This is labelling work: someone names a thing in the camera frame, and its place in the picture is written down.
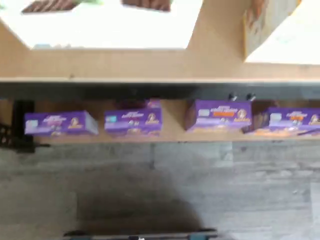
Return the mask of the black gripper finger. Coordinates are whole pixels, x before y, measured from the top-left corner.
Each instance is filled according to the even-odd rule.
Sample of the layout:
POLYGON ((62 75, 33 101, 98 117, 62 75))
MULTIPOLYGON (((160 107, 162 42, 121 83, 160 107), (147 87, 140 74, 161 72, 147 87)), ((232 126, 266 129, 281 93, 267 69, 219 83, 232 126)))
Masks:
POLYGON ((63 234, 64 240, 132 240, 129 235, 93 234, 83 230, 72 230, 63 234))
POLYGON ((140 240, 216 240, 218 231, 215 228, 204 228, 196 231, 140 234, 140 240))

